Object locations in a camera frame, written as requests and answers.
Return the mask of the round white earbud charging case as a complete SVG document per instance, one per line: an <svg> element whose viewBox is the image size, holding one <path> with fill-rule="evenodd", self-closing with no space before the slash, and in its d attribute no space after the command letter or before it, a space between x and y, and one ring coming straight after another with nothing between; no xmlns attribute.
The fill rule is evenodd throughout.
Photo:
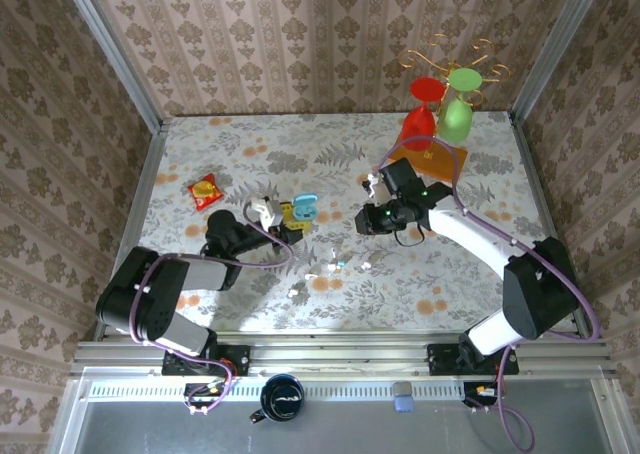
<svg viewBox="0 0 640 454"><path fill-rule="evenodd" d="M312 222L318 215L314 193L303 193L292 198L293 218L298 222Z"/></svg>

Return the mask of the red snack packet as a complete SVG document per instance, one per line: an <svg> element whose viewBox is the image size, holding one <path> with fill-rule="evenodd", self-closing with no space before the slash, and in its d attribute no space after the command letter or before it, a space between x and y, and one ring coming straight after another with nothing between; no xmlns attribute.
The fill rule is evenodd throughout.
<svg viewBox="0 0 640 454"><path fill-rule="evenodd" d="M213 173L205 175L197 182L188 186L197 211L202 211L210 205L220 201L224 194L216 184Z"/></svg>

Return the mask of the gold rack with orange base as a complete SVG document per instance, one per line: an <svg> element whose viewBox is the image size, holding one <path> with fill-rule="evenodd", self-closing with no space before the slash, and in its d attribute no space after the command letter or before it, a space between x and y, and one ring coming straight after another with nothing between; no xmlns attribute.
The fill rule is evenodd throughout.
<svg viewBox="0 0 640 454"><path fill-rule="evenodd" d="M464 149L461 143L449 143L440 138L437 135L437 123L438 115L441 108L447 101L446 95L448 91L448 77L449 74L457 68L472 68L478 71L483 78L481 88L485 84L494 84L505 82L511 76L511 71L506 65L497 62L493 64L487 75L480 72L481 64L489 60L495 53L495 45L493 42L486 38L479 38L472 42L471 49L475 51L476 58L460 63L453 56L453 42L450 37L443 33L437 33L434 35L433 40L429 43L432 47L439 47L441 50L448 54L446 60L438 63L416 49L406 49L402 51L398 57L398 63L405 69L412 69L419 63L424 63L433 69L434 74L432 77L440 80L445 85L445 94L439 103L433 103L429 105L429 108L435 118L436 128L434 137L430 139L431 146L421 152L414 152L403 147L405 141L399 139L400 134L395 142L395 150L390 155L392 160L399 160L401 158L407 158L412 166L420 173L431 176L435 179L450 182L453 180L456 173L462 169L465 160L468 155L468 151ZM482 93L482 101L475 105L474 110L484 102L484 94Z"/></svg>

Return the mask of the red plastic wine glass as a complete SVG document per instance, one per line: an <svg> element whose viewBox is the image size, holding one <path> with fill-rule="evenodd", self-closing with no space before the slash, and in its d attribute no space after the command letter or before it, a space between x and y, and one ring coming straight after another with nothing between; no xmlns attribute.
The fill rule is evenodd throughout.
<svg viewBox="0 0 640 454"><path fill-rule="evenodd" d="M405 141L404 148L421 152L431 146L436 128L429 105L442 100L445 85L436 78L421 77L411 83L410 93L420 104L406 116L399 139Z"/></svg>

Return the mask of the green plastic wine glass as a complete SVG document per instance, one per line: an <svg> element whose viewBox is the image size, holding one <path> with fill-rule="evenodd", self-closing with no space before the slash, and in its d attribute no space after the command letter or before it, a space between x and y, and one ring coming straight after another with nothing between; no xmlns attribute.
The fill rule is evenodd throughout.
<svg viewBox="0 0 640 454"><path fill-rule="evenodd" d="M448 77L447 101L438 115L437 135L449 143L461 143L469 136L473 108L482 101L482 75L472 68L454 69Z"/></svg>

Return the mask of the black mug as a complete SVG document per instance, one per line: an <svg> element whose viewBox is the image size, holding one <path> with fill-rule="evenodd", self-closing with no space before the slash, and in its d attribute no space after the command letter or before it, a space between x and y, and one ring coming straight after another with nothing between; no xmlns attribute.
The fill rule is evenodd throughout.
<svg viewBox="0 0 640 454"><path fill-rule="evenodd" d="M301 383L289 374L270 378L260 392L260 408L249 417L252 424L269 419L287 422L298 416L305 402Z"/></svg>

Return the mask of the small blue grey box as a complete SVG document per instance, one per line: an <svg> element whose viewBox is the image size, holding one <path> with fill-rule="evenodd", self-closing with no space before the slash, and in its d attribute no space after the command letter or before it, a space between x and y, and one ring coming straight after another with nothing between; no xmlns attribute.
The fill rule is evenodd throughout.
<svg viewBox="0 0 640 454"><path fill-rule="evenodd" d="M415 401L412 384L408 381L396 382L392 385L394 409L399 413L413 412Z"/></svg>

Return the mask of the grey metal panel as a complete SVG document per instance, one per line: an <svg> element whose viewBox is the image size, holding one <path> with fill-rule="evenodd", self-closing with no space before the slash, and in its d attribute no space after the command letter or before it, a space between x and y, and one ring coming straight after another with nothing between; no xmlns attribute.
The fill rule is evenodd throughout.
<svg viewBox="0 0 640 454"><path fill-rule="evenodd" d="M387 401L313 401L293 420L249 417L256 402L225 399L207 414L182 402L92 402L94 382L71 384L48 454L640 454L619 385L609 379L506 383L505 408L488 396L415 401L399 413Z"/></svg>

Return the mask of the aluminium table side rail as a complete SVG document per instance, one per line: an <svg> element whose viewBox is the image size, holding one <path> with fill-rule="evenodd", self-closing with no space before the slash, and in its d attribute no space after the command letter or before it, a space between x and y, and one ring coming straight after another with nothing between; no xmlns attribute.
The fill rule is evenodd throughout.
<svg viewBox="0 0 640 454"><path fill-rule="evenodd" d="M525 130L523 129L521 123L511 112L507 112L507 114L513 129L514 138L518 145L521 160L527 174L529 185L533 193L533 198L538 209L540 223L544 231L548 235L557 239L561 239L561 236L556 230L550 209L545 198L544 189L527 143ZM586 317L581 304L578 304L578 308L572 313L572 322L573 327L569 331L563 331L563 334L579 337L588 337L591 334L590 321Z"/></svg>
<svg viewBox="0 0 640 454"><path fill-rule="evenodd" d="M111 276L116 274L129 252L139 244L170 125L170 119L164 120L151 138Z"/></svg>

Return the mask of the aluminium front rail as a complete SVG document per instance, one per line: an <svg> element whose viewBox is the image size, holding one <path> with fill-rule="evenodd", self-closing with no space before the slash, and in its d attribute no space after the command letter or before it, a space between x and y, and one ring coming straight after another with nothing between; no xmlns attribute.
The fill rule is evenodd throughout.
<svg viewBox="0 0 640 454"><path fill-rule="evenodd" d="M422 380L429 376L427 347L454 343L450 331L222 331L223 344L250 348L249 375L291 373L301 380ZM522 379L612 378L616 364L604 342L571 343L545 336L516 350ZM158 377L163 354L113 330L79 344L74 377Z"/></svg>

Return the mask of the aluminium frame post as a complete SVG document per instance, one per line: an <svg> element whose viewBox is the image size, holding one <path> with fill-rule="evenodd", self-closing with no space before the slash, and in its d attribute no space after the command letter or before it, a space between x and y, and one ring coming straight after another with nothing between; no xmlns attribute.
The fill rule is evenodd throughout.
<svg viewBox="0 0 640 454"><path fill-rule="evenodd" d="M73 1L149 131L152 135L158 134L162 127L162 117L147 93L105 9L99 0Z"/></svg>
<svg viewBox="0 0 640 454"><path fill-rule="evenodd" d="M510 111L515 125L531 113L593 2L566 0Z"/></svg>

